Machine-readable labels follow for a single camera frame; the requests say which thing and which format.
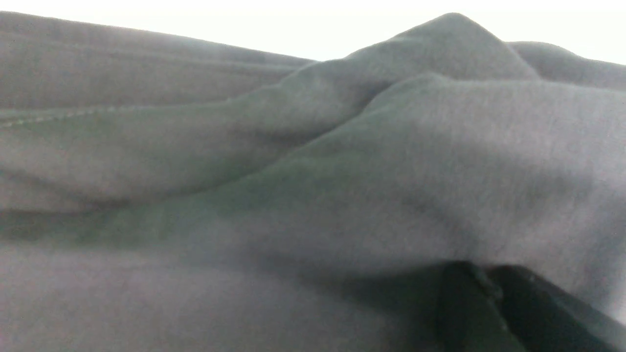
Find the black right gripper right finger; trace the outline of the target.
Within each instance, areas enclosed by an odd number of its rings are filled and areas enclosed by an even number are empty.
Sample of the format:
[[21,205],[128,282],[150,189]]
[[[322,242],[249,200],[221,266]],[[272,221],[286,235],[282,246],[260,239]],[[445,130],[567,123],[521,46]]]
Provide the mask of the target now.
[[625,326],[516,265],[490,272],[502,290],[501,314],[528,352],[624,352]]

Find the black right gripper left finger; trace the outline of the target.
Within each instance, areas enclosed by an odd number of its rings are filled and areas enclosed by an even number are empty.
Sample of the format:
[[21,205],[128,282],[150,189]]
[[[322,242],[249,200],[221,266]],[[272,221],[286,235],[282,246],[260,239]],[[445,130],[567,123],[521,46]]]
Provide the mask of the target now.
[[445,352],[524,352],[501,314],[502,289],[470,262],[446,265],[438,295],[438,339]]

